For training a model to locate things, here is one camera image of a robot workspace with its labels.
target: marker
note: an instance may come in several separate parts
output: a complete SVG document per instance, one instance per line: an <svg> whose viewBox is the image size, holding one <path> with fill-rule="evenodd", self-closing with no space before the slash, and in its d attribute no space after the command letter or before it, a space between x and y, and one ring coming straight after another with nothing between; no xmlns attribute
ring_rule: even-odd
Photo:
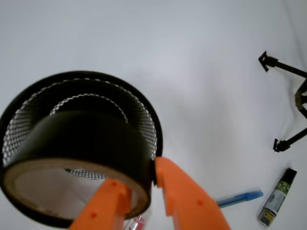
<svg viewBox="0 0 307 230"><path fill-rule="evenodd" d="M258 217L258 222L263 227L268 228L277 216L277 213L282 206L284 199L288 195L296 173L297 171L288 168L283 174L283 177L280 179L280 182L277 184L274 192L268 199Z"/></svg>
<svg viewBox="0 0 307 230"><path fill-rule="evenodd" d="M256 199L261 196L263 196L263 192L261 190L258 190L255 192L243 193L240 195L236 195L232 198L216 201L216 203L218 204L220 208L224 208L224 207L228 207L231 205L242 203L244 201L250 201L250 200Z"/></svg>

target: metal mesh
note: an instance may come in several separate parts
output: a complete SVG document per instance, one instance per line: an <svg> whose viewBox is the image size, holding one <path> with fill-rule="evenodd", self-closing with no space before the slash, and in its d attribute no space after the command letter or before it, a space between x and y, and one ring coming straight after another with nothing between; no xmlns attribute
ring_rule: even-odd
<svg viewBox="0 0 307 230"><path fill-rule="evenodd" d="M126 123L133 125L140 131L150 148L151 158L155 158L157 132L153 119L144 104L130 91L117 84L100 79L75 78L55 82L41 88L16 110L7 126L3 139L3 165L10 161L11 156L22 145L37 122L48 115L67 109L64 108L66 104L80 98L89 103L93 98L99 98L110 103L119 111L120 116ZM93 107L94 110L100 109L99 104ZM81 169L69 171L74 175L89 179L106 178L105 175Z"/></svg>

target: black tripod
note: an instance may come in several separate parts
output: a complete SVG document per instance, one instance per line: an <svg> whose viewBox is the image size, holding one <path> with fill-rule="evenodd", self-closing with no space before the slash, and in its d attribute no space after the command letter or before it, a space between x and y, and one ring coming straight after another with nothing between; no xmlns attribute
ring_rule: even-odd
<svg viewBox="0 0 307 230"><path fill-rule="evenodd" d="M307 73L279 62L278 59L268 56L267 52L264 52L260 56L259 61L266 72L269 71L269 68L267 66L278 67L306 79L303 82L303 84L299 87L299 89L296 91L295 105L297 109L301 112L301 114L307 119L307 110L303 107L303 104L307 103L307 96L302 95L307 91ZM307 128L305 128L303 131L299 132L298 134L296 134L295 136L293 136L288 140L281 140L280 142L278 142L278 140L275 139L273 149L275 150L275 152L285 151L288 148L290 148L290 145L292 145L293 143L300 140L306 135L307 135Z"/></svg>

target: white table surface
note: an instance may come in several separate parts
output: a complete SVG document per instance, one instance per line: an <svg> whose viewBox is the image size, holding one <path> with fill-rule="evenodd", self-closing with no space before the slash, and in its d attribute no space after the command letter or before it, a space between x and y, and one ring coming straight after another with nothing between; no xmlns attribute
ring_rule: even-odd
<svg viewBox="0 0 307 230"><path fill-rule="evenodd" d="M271 230L306 229L307 127L294 93L303 79L271 69L265 51L307 70L306 0L2 0L0 111L43 77L94 70L122 78L155 107L169 157L212 197L260 188L264 197L223 209L234 230L256 217L286 167L298 171ZM153 190L147 230L173 229ZM1 230L50 230L0 194Z"/></svg>

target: pen cap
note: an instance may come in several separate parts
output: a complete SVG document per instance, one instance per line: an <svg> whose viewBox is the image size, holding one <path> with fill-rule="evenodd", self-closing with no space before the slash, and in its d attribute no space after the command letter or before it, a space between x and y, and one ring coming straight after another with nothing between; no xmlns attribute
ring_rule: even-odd
<svg viewBox="0 0 307 230"><path fill-rule="evenodd" d="M286 170L286 172L283 174L283 177L281 178L281 181L288 183L289 185L292 184L295 175L296 175L297 171L288 168Z"/></svg>

